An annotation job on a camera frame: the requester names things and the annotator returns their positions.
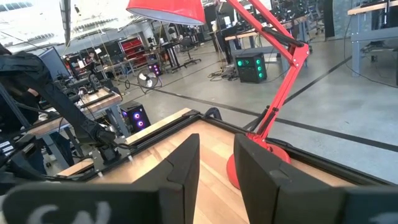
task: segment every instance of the monitor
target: monitor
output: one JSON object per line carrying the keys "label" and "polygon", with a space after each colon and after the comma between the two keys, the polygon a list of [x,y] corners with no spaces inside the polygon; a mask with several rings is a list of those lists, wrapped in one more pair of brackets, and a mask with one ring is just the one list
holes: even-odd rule
{"label": "monitor", "polygon": [[69,77],[70,73],[63,63],[60,55],[54,47],[47,49],[45,52],[39,55],[39,58],[43,61],[45,66],[48,68],[51,74],[52,80],[57,80],[58,76]]}

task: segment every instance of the concrete floor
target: concrete floor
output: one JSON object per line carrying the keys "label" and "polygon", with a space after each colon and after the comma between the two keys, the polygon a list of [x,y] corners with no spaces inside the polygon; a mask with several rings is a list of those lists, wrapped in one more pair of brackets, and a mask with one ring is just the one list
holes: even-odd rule
{"label": "concrete floor", "polygon": [[[327,159],[353,167],[368,174],[398,183],[398,93],[395,88],[352,77],[342,63],[344,40],[316,41],[289,96],[289,102],[279,113],[278,122],[269,137],[281,139],[293,146]],[[201,58],[197,65],[181,68],[174,74],[162,75],[163,87],[146,95],[136,86],[125,90],[124,102],[142,103],[151,123],[182,109],[205,112],[217,106],[223,119],[245,126],[270,104],[283,76],[262,84],[241,83],[239,80],[210,82],[208,75],[220,69],[219,56],[213,44],[207,42],[193,51]],[[351,44],[346,41],[347,65],[351,66]],[[179,55],[182,62],[186,55]],[[371,63],[363,59],[362,75],[378,82],[395,85],[396,54],[379,56]],[[282,73],[279,64],[269,64],[268,79]]]}

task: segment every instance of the fan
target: fan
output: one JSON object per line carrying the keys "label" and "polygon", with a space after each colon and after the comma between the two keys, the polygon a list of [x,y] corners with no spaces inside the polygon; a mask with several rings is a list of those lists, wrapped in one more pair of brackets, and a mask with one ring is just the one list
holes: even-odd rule
{"label": "fan", "polygon": [[160,81],[160,86],[162,86],[162,80],[155,75],[155,73],[149,71],[148,68],[142,69],[139,71],[137,76],[138,85],[144,93],[147,93],[149,90],[152,90],[156,87],[158,82]]}

